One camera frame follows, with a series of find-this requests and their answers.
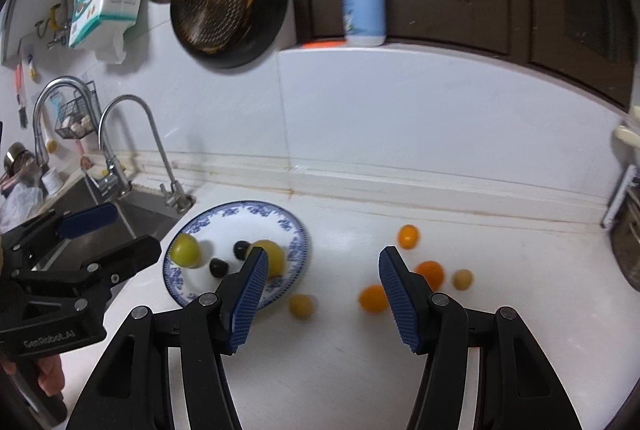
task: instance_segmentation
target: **countertop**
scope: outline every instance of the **countertop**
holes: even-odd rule
[[[144,176],[139,184],[159,183]],[[463,306],[494,312],[514,307],[554,366],[584,430],[602,430],[640,376],[640,293],[620,273],[597,226],[419,210],[203,184],[198,202],[162,241],[162,250],[189,219],[220,203],[262,200],[290,210],[305,225],[310,259],[293,290],[313,295],[314,317],[293,319],[287,300],[258,312],[247,343],[225,357],[226,375],[243,427],[250,429],[403,429],[425,357],[402,344],[392,314],[361,311],[357,297],[379,283],[378,254],[400,226],[421,232],[401,251],[409,268],[437,260],[448,277],[471,269],[476,281],[442,291]],[[62,356],[63,391],[75,405],[95,363],[137,305],[154,312],[178,306],[162,281],[162,258],[124,286],[104,317],[108,337]],[[469,352],[460,429],[473,426],[478,350]],[[170,357],[176,428],[188,428],[179,351]]]

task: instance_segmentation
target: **plate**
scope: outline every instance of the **plate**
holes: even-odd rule
[[[200,243],[202,259],[198,267],[179,267],[169,258],[169,252],[180,233],[193,235]],[[229,263],[229,273],[235,273],[243,262],[234,256],[238,240],[255,242],[267,238],[284,248],[287,269],[284,275],[267,281],[258,309],[263,309],[284,295],[302,272],[308,252],[308,236],[298,218],[276,204],[262,201],[236,201],[220,204],[201,213],[185,224],[174,236],[164,254],[162,275],[169,294],[182,307],[202,293],[215,291],[220,279],[209,272],[212,257]]]

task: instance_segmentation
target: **faucet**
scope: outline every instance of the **faucet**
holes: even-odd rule
[[[94,125],[94,130],[97,129],[98,117],[100,110],[94,103],[91,97],[91,91],[81,80],[73,76],[60,76],[55,80],[50,81],[47,86],[42,90],[38,96],[35,106],[33,107],[33,137],[35,140],[35,155],[38,166],[43,167],[49,162],[49,153],[44,144],[42,137],[42,124],[40,123],[40,115],[42,114],[42,107],[44,106],[46,99],[49,95],[60,87],[71,87],[76,90],[80,97],[86,102],[86,108],[89,113],[89,118]],[[95,182],[98,190],[102,195],[106,195],[112,188],[118,187],[120,194],[124,195],[131,190],[131,184],[127,179],[127,176],[122,169],[122,165],[118,161],[111,143],[107,138],[100,144],[104,158],[107,161],[108,174]]]
[[[154,120],[153,114],[151,113],[151,109],[146,104],[145,100],[136,96],[135,94],[123,94],[115,98],[109,105],[106,106],[104,112],[102,113],[102,117],[100,118],[100,123],[98,126],[98,146],[103,145],[103,141],[106,143],[106,133],[104,131],[104,123],[107,119],[109,113],[113,110],[118,103],[124,101],[132,101],[138,103],[146,112],[146,117],[149,120],[149,125],[151,126],[151,132],[154,135],[154,139],[156,140],[156,146],[158,147],[158,152],[160,153],[160,157],[162,158],[162,162],[164,163],[164,168],[166,168],[166,173],[169,176],[169,180],[171,181],[171,193],[167,193],[164,184],[160,185],[160,189],[162,190],[162,194],[164,195],[165,204],[173,208],[175,207],[179,214],[183,214],[189,208],[193,206],[193,198],[184,193],[184,189],[180,184],[180,181],[175,178],[174,171],[169,164],[169,160],[166,157],[166,152],[164,151],[164,147],[162,146],[162,141],[160,140],[160,135],[158,134],[158,128],[156,127],[156,122]]]

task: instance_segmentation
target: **label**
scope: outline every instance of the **label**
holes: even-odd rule
[[[348,36],[384,36],[385,0],[342,0],[344,33]]]

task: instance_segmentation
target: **kitchen sink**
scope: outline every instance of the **kitchen sink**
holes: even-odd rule
[[[85,260],[139,236],[151,235],[162,240],[182,217],[164,204],[164,197],[149,192],[132,190],[124,197],[113,194],[101,197],[87,177],[71,187],[52,207],[60,214],[75,213],[105,202],[114,204],[118,209],[116,222],[65,241],[47,260],[40,263],[40,269],[77,270]]]

